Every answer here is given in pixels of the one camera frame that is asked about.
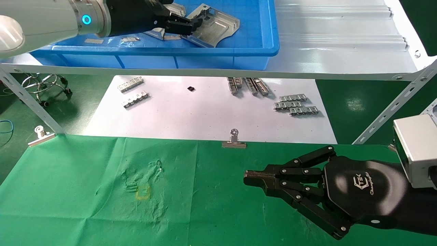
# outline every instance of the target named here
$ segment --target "chair caster wheel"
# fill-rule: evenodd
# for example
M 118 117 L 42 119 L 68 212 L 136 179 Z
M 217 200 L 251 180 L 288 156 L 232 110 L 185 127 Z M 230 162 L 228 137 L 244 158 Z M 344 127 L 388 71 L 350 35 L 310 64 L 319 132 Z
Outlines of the chair caster wheel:
M 64 90 L 64 93 L 65 93 L 66 95 L 71 95 L 71 94 L 73 94 L 73 92 L 71 91 L 70 88 L 66 88 L 66 89 Z
M 50 103 L 48 101 L 42 101 L 39 105 L 41 105 L 43 108 L 47 108 L 50 106 Z
M 61 78 L 61 83 L 68 85 L 68 81 L 64 77 Z

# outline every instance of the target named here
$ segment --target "corrugated metal panel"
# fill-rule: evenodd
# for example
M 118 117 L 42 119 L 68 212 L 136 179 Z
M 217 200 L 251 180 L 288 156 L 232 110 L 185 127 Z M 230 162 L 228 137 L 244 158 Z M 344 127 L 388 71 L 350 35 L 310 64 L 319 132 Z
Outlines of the corrugated metal panel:
M 275 7 L 281 50 L 267 70 L 417 71 L 383 0 L 275 0 Z

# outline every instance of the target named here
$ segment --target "blue led ring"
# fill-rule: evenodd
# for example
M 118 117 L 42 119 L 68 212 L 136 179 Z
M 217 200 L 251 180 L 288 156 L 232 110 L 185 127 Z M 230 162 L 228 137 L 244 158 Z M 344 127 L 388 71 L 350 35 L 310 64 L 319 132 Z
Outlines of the blue led ring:
M 83 22 L 85 25 L 89 25 L 89 24 L 91 24 L 91 16 L 89 16 L 89 15 L 87 15 L 87 14 L 84 14 L 84 15 L 82 16 L 82 22 Z

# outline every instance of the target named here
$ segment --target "robotic arm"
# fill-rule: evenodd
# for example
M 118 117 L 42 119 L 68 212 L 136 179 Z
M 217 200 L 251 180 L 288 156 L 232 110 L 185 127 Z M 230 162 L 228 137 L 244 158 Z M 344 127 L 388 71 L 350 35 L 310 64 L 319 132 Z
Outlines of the robotic arm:
M 164 28 L 190 35 L 202 19 L 172 14 L 173 0 L 2 0 L 0 59 L 76 35 L 110 37 Z
M 437 126 L 426 114 L 397 119 L 394 130 L 401 164 L 352 160 L 326 146 L 248 170 L 244 183 L 283 199 L 336 239 L 354 224 L 437 236 Z

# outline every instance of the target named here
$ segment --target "green tablecloth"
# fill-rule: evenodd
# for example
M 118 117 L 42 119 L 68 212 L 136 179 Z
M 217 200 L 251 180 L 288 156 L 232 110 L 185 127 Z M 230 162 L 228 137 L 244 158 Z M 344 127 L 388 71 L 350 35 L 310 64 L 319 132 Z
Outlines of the green tablecloth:
M 437 237 L 362 225 L 336 241 L 243 184 L 246 169 L 319 147 L 59 135 L 28 148 L 0 186 L 0 245 L 437 245 Z M 397 161 L 384 146 L 335 148 Z

